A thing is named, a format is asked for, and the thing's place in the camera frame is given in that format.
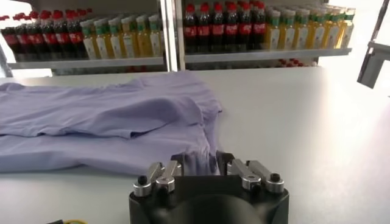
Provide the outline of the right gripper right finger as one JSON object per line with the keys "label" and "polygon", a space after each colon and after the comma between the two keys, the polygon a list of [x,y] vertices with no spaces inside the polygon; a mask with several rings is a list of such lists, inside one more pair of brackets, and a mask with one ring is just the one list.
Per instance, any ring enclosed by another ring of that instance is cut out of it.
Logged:
{"label": "right gripper right finger", "polygon": [[255,186],[261,186],[272,194],[283,193],[284,181],[279,173],[271,172],[262,163],[256,160],[247,160],[245,163],[236,159],[231,153],[216,153],[221,175],[238,175],[241,185],[247,191],[254,190]]}

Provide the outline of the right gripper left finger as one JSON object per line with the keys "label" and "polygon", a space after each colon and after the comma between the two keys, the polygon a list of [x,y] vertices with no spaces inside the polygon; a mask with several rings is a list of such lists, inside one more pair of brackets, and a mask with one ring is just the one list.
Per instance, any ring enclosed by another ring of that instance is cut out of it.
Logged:
{"label": "right gripper left finger", "polygon": [[184,174],[184,155],[171,156],[167,165],[161,162],[152,163],[146,175],[138,177],[133,184],[133,194],[136,197],[148,197],[156,189],[165,189],[167,193],[175,190],[175,177]]}

